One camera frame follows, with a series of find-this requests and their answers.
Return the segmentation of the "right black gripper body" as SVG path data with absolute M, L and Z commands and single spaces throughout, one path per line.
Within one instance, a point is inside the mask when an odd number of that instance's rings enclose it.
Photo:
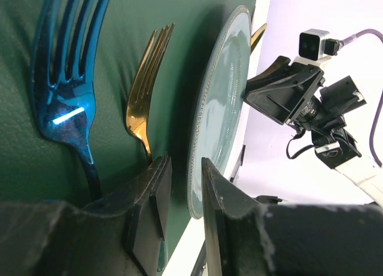
M 285 124 L 291 126 L 296 122 L 300 123 L 300 126 L 310 126 L 322 107 L 314 93 L 323 87 L 324 71 L 318 66 L 293 63 L 290 72 L 293 73 L 291 80 L 295 84 L 292 88 L 293 100 L 298 100 L 298 103 Z

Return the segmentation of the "teal round plate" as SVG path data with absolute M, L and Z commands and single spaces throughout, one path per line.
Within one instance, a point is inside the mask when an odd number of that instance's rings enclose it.
M 187 161 L 187 205 L 194 219 L 203 216 L 201 159 L 224 173 L 241 116 L 251 46 L 251 15 L 236 7 L 212 49 L 196 101 Z

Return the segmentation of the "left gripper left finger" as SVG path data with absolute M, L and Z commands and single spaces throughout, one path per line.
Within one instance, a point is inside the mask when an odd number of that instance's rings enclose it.
M 156 275 L 171 194 L 169 156 L 79 209 L 1 204 L 2 275 Z

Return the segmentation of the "gold iridescent spoon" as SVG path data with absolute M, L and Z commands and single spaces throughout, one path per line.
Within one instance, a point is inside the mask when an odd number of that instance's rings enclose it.
M 252 34 L 251 46 L 250 46 L 250 52 L 251 53 L 254 51 L 254 49 L 256 48 L 258 43 L 260 42 L 263 34 L 265 33 L 265 31 L 267 29 L 267 26 L 268 26 L 268 24 L 264 23 L 263 25 L 261 25 L 261 27 L 258 28 L 258 30 L 255 31 L 255 33 Z

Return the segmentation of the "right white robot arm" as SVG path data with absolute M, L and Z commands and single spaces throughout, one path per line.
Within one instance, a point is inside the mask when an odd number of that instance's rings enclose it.
M 365 105 L 365 98 L 351 77 L 324 86 L 324 68 L 330 60 L 330 56 L 319 60 L 279 56 L 268 69 L 247 81 L 244 101 L 275 123 L 294 129 L 293 139 L 311 133 L 311 144 L 288 154 L 289 159 L 314 149 L 322 163 L 381 206 L 382 168 L 362 155 L 345 129 L 344 115 Z

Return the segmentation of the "gold fork green handle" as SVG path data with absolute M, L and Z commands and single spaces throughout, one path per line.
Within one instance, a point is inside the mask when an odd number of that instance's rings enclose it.
M 128 132 L 142 143 L 148 163 L 153 161 L 147 128 L 154 83 L 174 26 L 171 24 L 161 31 L 153 31 L 127 103 Z M 171 159 L 164 156 L 159 169 L 154 171 L 147 188 L 133 206 L 124 247 L 142 275 L 157 274 L 161 243 L 166 241 L 171 174 Z

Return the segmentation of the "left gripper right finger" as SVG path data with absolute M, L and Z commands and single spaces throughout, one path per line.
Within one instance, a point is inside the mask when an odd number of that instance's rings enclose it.
M 261 204 L 202 158 L 209 275 L 381 275 L 375 205 Z

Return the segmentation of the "blue plastic spoon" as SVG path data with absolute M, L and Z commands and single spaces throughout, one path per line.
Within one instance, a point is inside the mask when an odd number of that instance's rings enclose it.
M 95 57 L 110 0 L 44 0 L 31 53 L 29 100 L 35 124 L 46 139 L 74 149 L 92 200 L 102 196 L 90 149 L 95 119 Z

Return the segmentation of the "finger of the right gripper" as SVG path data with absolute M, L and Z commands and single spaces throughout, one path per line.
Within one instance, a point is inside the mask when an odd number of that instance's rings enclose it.
M 295 84 L 292 78 L 289 75 L 251 83 L 247 86 L 244 101 L 274 122 L 285 124 L 298 103 L 298 100 L 293 100 L 292 88 Z
M 247 84 L 254 83 L 256 81 L 263 81 L 271 77 L 277 77 L 282 75 L 285 70 L 288 68 L 290 63 L 290 58 L 285 56 L 278 56 L 274 62 L 261 74 L 249 79 Z

